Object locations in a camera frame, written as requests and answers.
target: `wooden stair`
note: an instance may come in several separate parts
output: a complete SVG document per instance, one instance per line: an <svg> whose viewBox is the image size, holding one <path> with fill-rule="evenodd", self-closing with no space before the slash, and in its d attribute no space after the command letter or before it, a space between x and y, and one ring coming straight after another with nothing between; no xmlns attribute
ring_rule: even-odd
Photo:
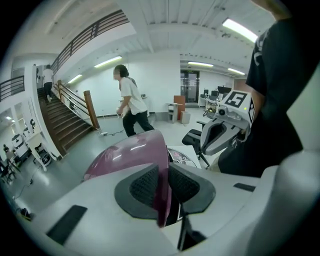
<svg viewBox="0 0 320 256"><path fill-rule="evenodd" d="M94 128L78 117L54 94L48 102L43 88L37 89L38 99L45 100L46 110L53 130L65 150L89 134Z"/></svg>

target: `cable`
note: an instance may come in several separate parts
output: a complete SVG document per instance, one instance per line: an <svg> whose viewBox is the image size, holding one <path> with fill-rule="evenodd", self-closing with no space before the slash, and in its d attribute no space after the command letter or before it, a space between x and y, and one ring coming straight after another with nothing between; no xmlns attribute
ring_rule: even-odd
<svg viewBox="0 0 320 256"><path fill-rule="evenodd" d="M21 191L20 191L20 194L17 197L13 196L14 197L13 200L18 199L22 195L22 192L24 191L25 187L30 187L34 183L33 177L35 176L36 171L38 171L41 167L42 166L40 165L37 169L35 169L35 171L33 172L32 176L31 176L29 184L28 185L24 185L22 187Z"/></svg>
<svg viewBox="0 0 320 256"><path fill-rule="evenodd" d="M108 134L106 134L106 135L104 135L104 136L109 136L109 135L115 136L116 134L122 133L124 130L125 130L125 129L120 130L120 131L117 131L117 132L114 132L114 133L108 133Z"/></svg>

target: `ceiling light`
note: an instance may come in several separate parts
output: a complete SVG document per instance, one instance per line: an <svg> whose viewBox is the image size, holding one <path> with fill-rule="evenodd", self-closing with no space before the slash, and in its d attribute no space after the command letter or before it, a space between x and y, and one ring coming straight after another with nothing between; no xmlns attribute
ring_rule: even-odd
<svg viewBox="0 0 320 256"><path fill-rule="evenodd" d="M72 83L73 81L77 80L79 77L82 77L82 74L78 74L76 77L72 78L68 84Z"/></svg>
<svg viewBox="0 0 320 256"><path fill-rule="evenodd" d="M106 60L106 61L104 61L104 62L102 62L102 63L100 63L100 64L98 64L98 65L95 65L94 67L95 67L95 68L99 68L99 67L101 67L101 66L103 66L103 65L105 65L105 64L107 64L107 63L114 62L114 61L120 60L120 59L122 59L122 57L121 57L121 56L117 56L117 57L108 59L108 60Z"/></svg>
<svg viewBox="0 0 320 256"><path fill-rule="evenodd" d="M198 65L198 66L210 67L210 68L214 66L212 64L201 63L201 62L193 62L193 61L189 61L188 64L189 65Z"/></svg>
<svg viewBox="0 0 320 256"><path fill-rule="evenodd" d="M252 42L255 42L258 38L258 36L255 33L251 32L249 29L233 21L232 19L228 18L222 25L228 29L231 29L243 35L244 37L248 38Z"/></svg>
<svg viewBox="0 0 320 256"><path fill-rule="evenodd" d="M245 75L245 73L241 72L241 71L238 71L238 70L235 70L233 68L228 68L228 70L232 71L232 72L235 72L235 73L238 73L240 75Z"/></svg>

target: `gray floor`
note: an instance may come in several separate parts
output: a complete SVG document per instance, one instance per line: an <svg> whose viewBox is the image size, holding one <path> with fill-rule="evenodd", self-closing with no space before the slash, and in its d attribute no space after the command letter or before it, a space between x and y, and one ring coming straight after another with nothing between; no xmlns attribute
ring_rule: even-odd
<svg viewBox="0 0 320 256"><path fill-rule="evenodd" d="M207 117L202 116L203 109L201 108L191 108L187 111L191 113L188 125L179 122L171 124L166 121L156 121L154 115L149 117L150 123L155 129L161 131L168 146L182 145L181 140L190 129L201 130L201 125L196 123L197 120L209 121ZM10 198L16 197L15 203L20 208L27 208L29 212L37 214L79 185L88 166L97 155L127 137L125 131L116 133L123 130L121 118L100 118L99 124L102 132L108 132L108 136L99 136L97 131L88 134L72 146L67 156L61 161L52 162L47 167L47 172L43 172L38 164L33 164L33 156L31 156L21 166L21 173L17 173L17 179L12 184L2 184L7 195ZM134 126L134 129L137 133L143 132L138 124ZM209 163L215 157L216 155L206 156ZM33 184L27 186L31 179L33 179Z"/></svg>

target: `black shirt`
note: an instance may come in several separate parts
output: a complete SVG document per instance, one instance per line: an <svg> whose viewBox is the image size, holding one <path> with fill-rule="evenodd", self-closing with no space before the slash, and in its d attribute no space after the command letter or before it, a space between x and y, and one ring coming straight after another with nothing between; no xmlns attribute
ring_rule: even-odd
<svg viewBox="0 0 320 256"><path fill-rule="evenodd" d="M246 84L264 95L264 104L247 140L220 155L222 173L260 177L303 149L287 116L311 76L300 42L292 19L276 22L255 42Z"/></svg>

